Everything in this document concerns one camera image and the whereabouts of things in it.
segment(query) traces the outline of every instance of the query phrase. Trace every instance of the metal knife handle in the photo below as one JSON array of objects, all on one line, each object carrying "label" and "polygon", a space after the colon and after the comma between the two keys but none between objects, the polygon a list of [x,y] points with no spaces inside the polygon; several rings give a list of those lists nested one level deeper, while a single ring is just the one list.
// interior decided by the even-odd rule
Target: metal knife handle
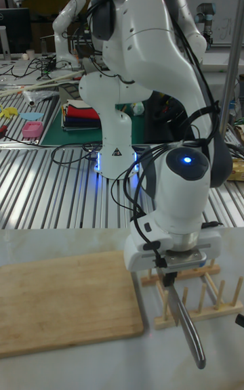
[{"label": "metal knife handle", "polygon": [[193,355],[195,363],[198,369],[204,369],[206,366],[206,357],[195,325],[193,324],[184,304],[181,301],[178,302],[178,309],[182,330],[184,331],[186,341]]}]

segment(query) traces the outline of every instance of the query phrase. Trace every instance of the blue light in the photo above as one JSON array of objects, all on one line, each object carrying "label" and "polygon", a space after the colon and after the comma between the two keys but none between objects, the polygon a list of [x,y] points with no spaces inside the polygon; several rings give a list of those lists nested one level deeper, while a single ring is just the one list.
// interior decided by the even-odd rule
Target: blue light
[{"label": "blue light", "polygon": [[191,163],[191,162],[192,162],[192,159],[191,159],[190,157],[185,157],[185,158],[183,158],[183,161],[184,161],[185,163]]},{"label": "blue light", "polygon": [[97,172],[100,172],[100,153],[99,152],[98,152],[97,162],[98,162],[98,164],[95,166],[95,170]]},{"label": "blue light", "polygon": [[[134,157],[135,157],[135,161],[136,161],[136,160],[138,159],[138,155],[136,154],[136,152],[135,152]],[[134,171],[135,171],[135,172],[138,172],[138,170],[139,170],[139,165],[135,165]]]}]

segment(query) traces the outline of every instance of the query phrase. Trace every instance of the monitor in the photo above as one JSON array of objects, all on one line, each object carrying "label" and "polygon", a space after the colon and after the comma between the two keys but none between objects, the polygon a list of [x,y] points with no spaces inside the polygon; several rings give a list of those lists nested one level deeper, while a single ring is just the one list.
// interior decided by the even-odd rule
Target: monitor
[{"label": "monitor", "polygon": [[28,8],[0,9],[0,26],[6,26],[11,53],[24,53],[30,48],[32,32]]}]

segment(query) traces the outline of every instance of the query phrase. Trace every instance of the wooden peg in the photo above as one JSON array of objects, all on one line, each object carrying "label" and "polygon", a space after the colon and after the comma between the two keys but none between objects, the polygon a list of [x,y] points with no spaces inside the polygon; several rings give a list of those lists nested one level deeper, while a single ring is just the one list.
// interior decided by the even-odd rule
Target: wooden peg
[{"label": "wooden peg", "polygon": [[167,303],[168,303],[169,291],[165,290],[164,292],[164,300],[163,300],[163,321],[167,321]]},{"label": "wooden peg", "polygon": [[201,313],[202,311],[206,288],[207,288],[207,283],[203,283],[197,313]]},{"label": "wooden peg", "polygon": [[211,279],[210,275],[208,273],[205,273],[205,277],[207,279],[207,281],[209,282],[209,285],[211,286],[212,290],[214,291],[215,295],[218,296],[218,289],[216,287],[216,285],[214,284],[213,280]]},{"label": "wooden peg", "polygon": [[183,302],[184,306],[186,305],[187,294],[188,294],[188,288],[185,286],[184,292],[183,292],[183,297],[182,297],[182,302]]},{"label": "wooden peg", "polygon": [[215,259],[212,259],[212,260],[210,261],[209,268],[212,268],[212,267],[214,266],[214,263],[215,263]]},{"label": "wooden peg", "polygon": [[216,305],[214,306],[215,310],[219,310],[219,308],[220,308],[220,302],[221,302],[221,297],[222,297],[222,293],[223,293],[223,290],[224,290],[224,284],[225,284],[225,281],[221,280],[221,282],[220,282],[220,289],[219,289],[218,295],[217,295]]},{"label": "wooden peg", "polygon": [[233,307],[235,307],[235,305],[237,304],[237,299],[238,299],[238,296],[239,296],[239,293],[240,293],[240,290],[241,290],[242,283],[243,283],[243,277],[239,277],[239,280],[238,280],[238,283],[237,283],[237,287],[236,287],[236,290],[235,290],[235,293],[234,293],[234,297],[233,297],[233,300],[231,301],[231,305]]}]

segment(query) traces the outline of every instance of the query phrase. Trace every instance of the wooden cutting board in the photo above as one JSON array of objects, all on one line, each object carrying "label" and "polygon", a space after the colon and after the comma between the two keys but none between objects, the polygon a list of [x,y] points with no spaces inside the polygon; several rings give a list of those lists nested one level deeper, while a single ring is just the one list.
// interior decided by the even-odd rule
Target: wooden cutting board
[{"label": "wooden cutting board", "polygon": [[143,333],[123,252],[0,268],[0,358]]}]

